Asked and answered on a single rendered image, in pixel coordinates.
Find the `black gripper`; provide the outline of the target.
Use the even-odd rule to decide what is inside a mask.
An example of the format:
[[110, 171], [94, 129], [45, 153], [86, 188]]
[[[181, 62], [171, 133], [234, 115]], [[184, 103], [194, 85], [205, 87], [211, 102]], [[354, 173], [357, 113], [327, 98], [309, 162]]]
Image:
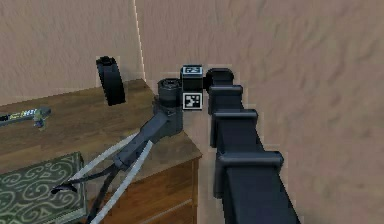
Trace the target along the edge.
[[[157, 143], [163, 137], [176, 135], [183, 129], [181, 96], [182, 85], [179, 79], [166, 78], [160, 80], [158, 82], [158, 94], [152, 102], [153, 117], [140, 128], [139, 133], [132, 134], [108, 148], [81, 168], [70, 179], [55, 186], [51, 190], [51, 193], [57, 194], [64, 190], [76, 192], [75, 184], [87, 182], [105, 175], [111, 175], [112, 173], [117, 174], [120, 171], [128, 170], [133, 165], [124, 181], [103, 206], [101, 211], [88, 222], [88, 224], [99, 224], [117, 203], [134, 177], [139, 173], [153, 144]], [[89, 175], [91, 170], [109, 157], [112, 157], [113, 160], [110, 166], [98, 173]]]

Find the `green book with gold designs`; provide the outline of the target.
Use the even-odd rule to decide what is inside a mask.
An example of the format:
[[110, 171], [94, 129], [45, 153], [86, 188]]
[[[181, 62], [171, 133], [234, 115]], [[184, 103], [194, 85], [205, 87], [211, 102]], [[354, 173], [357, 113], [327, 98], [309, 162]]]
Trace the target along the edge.
[[0, 174], [0, 224], [75, 224], [87, 214], [86, 190], [51, 190], [84, 165], [80, 152]]

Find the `brown wooden chest of drawers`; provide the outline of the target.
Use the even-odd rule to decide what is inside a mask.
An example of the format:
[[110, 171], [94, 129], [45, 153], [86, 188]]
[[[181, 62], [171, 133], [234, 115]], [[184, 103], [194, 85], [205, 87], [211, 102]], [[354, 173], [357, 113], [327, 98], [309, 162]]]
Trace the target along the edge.
[[[0, 106], [1, 114], [52, 108], [43, 131], [26, 121], [0, 127], [0, 174], [75, 151], [89, 162], [137, 132], [152, 117], [153, 92], [141, 79], [125, 91], [115, 106], [100, 87]], [[101, 224], [197, 224], [200, 158], [185, 132], [162, 139]]]

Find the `black ribbed curved object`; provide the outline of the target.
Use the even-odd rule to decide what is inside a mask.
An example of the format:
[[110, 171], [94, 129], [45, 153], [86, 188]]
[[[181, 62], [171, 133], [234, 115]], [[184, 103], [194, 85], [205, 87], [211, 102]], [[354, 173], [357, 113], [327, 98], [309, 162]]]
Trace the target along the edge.
[[102, 56], [96, 60], [96, 66], [108, 105], [125, 103], [124, 85], [116, 60]]

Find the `dark patterned stick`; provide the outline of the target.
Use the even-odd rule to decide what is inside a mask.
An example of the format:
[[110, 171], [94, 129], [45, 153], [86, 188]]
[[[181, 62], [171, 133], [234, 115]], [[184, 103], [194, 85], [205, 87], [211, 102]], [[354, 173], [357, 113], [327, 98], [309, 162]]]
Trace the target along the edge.
[[51, 114], [49, 107], [39, 107], [34, 109], [23, 110], [21, 112], [10, 113], [0, 116], [0, 127], [18, 123], [22, 121], [32, 120], [33, 126], [38, 129], [43, 129], [46, 126], [45, 120]]

